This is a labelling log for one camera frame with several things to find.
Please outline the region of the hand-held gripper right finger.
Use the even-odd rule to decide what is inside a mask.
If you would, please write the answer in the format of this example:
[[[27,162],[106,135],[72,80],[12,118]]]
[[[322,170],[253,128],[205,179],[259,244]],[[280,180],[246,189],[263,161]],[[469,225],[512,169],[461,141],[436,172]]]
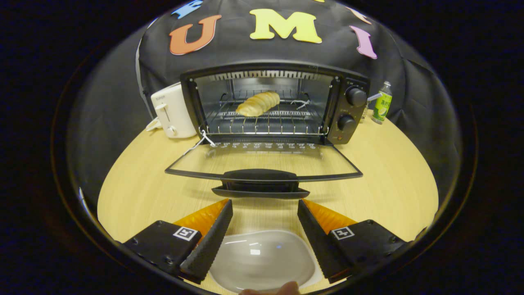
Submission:
[[[385,265],[409,245],[374,220],[356,222],[307,199],[299,200],[298,217],[329,283]]]

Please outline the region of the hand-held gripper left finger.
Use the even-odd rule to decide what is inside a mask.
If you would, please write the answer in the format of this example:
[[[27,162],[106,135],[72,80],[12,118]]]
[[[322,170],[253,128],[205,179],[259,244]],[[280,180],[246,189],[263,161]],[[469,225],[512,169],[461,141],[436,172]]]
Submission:
[[[200,284],[215,261],[232,216],[232,201],[224,199],[174,223],[155,221],[123,244],[170,276]]]

